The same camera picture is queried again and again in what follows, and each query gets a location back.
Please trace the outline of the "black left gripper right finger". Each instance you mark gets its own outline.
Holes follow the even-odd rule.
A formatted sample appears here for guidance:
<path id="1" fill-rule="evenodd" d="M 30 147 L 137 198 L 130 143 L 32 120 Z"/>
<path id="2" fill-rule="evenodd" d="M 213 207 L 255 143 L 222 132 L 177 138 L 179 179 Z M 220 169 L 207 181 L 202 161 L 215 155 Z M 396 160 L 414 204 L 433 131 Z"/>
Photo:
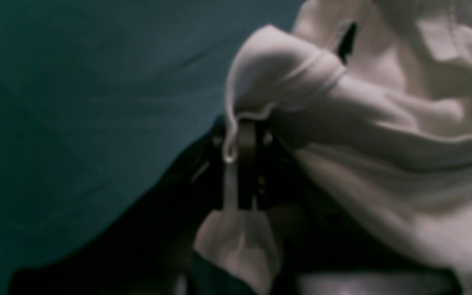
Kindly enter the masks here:
<path id="1" fill-rule="evenodd" d="M 283 267 L 274 295 L 456 295 L 447 270 L 406 259 L 316 187 L 265 123 L 247 121 L 247 208 L 272 213 Z"/>

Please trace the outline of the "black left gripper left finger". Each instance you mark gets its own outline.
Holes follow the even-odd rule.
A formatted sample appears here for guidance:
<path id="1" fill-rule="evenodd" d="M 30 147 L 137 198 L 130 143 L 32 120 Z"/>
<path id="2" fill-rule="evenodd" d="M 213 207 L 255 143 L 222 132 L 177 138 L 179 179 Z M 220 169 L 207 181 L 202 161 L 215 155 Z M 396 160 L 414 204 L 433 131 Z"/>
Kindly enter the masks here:
<path id="1" fill-rule="evenodd" d="M 223 204 L 221 145 L 225 120 L 185 148 L 159 181 L 97 238 L 43 267 L 15 272 L 10 295 L 100 295 L 140 275 L 163 282 L 173 243 L 188 240 Z"/>

